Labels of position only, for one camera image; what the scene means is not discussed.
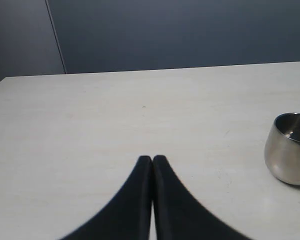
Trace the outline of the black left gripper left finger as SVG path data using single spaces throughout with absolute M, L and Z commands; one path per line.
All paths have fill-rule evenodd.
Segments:
M 152 214 L 152 159 L 140 156 L 115 196 L 64 240 L 148 240 Z

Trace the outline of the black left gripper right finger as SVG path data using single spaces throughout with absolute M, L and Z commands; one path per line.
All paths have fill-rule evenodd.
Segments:
M 154 218 L 158 240 L 247 240 L 202 206 L 164 155 L 153 158 Z

